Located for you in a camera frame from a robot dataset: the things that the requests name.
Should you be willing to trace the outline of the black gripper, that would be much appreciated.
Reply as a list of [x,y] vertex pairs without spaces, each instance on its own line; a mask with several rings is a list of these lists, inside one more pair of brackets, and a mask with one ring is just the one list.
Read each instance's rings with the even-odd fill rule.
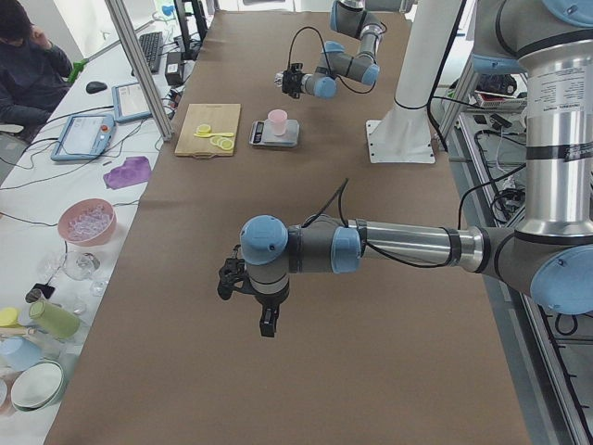
[[263,307],[259,320],[260,334],[263,337],[275,337],[278,309],[289,296],[289,282],[262,284],[250,282],[256,301]]
[[295,72],[290,75],[289,95],[301,95],[305,93],[303,83],[306,75],[303,72]]

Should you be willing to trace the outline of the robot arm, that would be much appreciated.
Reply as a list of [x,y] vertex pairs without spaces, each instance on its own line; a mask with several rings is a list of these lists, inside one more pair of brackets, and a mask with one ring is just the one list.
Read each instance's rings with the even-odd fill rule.
[[275,334],[291,274],[350,273],[372,254],[419,268],[459,266],[556,312],[591,311],[591,3],[480,2],[474,65],[527,75],[523,220],[453,230],[323,214],[288,227],[255,217],[241,231],[236,289],[260,303],[263,336]]
[[373,87],[380,73],[376,52],[383,39],[383,23],[367,10],[363,1],[335,1],[330,11],[330,28],[360,42],[359,51],[351,56],[334,41],[322,41],[316,70],[306,73],[301,63],[289,61],[287,68],[276,75],[282,92],[298,99],[302,94],[329,99],[343,78]]

